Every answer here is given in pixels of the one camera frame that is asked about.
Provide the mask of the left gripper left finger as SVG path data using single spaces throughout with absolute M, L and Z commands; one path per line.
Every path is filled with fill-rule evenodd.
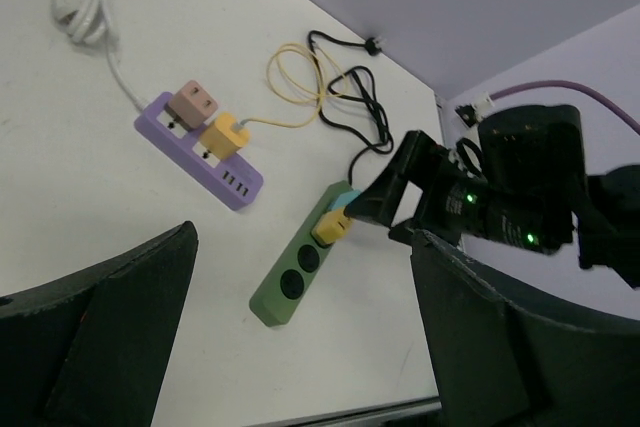
M 2 425 L 150 425 L 197 250 L 185 222 L 2 297 Z

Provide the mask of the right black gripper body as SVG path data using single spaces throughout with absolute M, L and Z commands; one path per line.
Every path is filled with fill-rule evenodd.
M 545 255 L 573 240 L 567 184 L 586 180 L 579 110 L 521 105 L 478 127 L 479 177 L 450 162 L 428 175 L 415 225 L 455 243 L 463 234 Z

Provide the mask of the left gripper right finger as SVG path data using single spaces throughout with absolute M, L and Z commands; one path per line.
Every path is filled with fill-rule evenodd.
M 639 323 L 550 295 L 417 231 L 411 268 L 450 426 L 636 426 Z

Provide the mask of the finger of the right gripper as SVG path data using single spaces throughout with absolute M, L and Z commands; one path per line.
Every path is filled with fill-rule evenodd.
M 391 227 L 409 184 L 423 194 L 435 182 L 440 167 L 440 145 L 420 130 L 408 131 L 379 176 L 346 205 L 348 218 Z

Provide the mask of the teal plug adapter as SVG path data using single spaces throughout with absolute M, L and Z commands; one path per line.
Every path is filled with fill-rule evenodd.
M 349 203 L 355 200 L 360 195 L 360 191 L 357 189 L 349 190 L 339 194 L 329 205 L 328 211 L 339 210 L 346 207 Z

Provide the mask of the yellow plug adapter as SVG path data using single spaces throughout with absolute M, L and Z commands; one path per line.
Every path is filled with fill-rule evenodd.
M 324 213 L 311 231 L 311 236 L 321 246 L 326 247 L 342 239 L 350 230 L 353 220 L 345 215 L 341 207 Z

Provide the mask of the green power strip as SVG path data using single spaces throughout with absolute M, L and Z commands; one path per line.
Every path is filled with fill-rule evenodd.
M 330 185 L 307 215 L 292 239 L 249 301 L 251 312 L 267 327 L 287 324 L 311 286 L 333 245 L 323 247 L 311 231 L 341 193 L 354 190 L 345 182 Z

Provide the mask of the purple power strip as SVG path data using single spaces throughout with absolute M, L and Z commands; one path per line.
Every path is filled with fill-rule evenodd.
M 205 126 L 188 131 L 170 114 L 171 92 L 161 93 L 134 121 L 134 128 L 229 209 L 253 203 L 263 187 L 261 173 L 240 154 L 219 160 L 199 142 Z

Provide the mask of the orange charger plug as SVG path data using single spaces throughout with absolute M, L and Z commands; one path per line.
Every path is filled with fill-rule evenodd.
M 203 147 L 220 161 L 236 154 L 249 141 L 249 130 L 229 112 L 220 113 L 199 137 Z

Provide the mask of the pink plug adapter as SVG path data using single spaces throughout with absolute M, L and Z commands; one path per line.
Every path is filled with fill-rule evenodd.
M 218 103 L 197 81 L 190 80 L 170 98 L 168 109 L 188 129 L 197 129 L 218 110 Z

